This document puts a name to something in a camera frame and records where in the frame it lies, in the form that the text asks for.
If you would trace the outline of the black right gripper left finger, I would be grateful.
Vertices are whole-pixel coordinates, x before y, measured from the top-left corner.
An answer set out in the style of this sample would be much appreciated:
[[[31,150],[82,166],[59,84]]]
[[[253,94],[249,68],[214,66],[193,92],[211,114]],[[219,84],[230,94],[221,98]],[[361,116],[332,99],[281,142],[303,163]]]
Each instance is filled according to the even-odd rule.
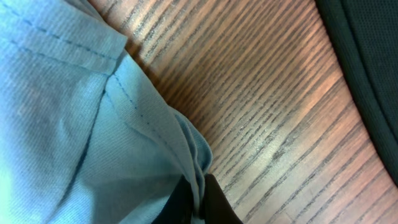
[[[169,199],[152,224],[191,224],[193,194],[190,183],[181,176]]]

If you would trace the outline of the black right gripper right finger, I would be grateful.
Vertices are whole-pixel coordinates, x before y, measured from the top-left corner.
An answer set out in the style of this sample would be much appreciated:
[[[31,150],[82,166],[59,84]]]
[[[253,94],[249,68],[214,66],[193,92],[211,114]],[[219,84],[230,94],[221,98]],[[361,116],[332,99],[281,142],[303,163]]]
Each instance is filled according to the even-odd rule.
[[[205,176],[205,194],[201,206],[201,216],[204,218],[205,224],[243,224],[212,174]]]

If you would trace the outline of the light blue printed t-shirt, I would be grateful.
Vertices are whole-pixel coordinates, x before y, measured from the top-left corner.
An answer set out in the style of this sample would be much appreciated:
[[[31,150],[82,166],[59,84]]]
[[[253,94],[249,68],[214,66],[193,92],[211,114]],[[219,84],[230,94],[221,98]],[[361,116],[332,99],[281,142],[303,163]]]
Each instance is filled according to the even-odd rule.
[[[199,223],[211,149],[87,1],[1,2],[1,222]]]

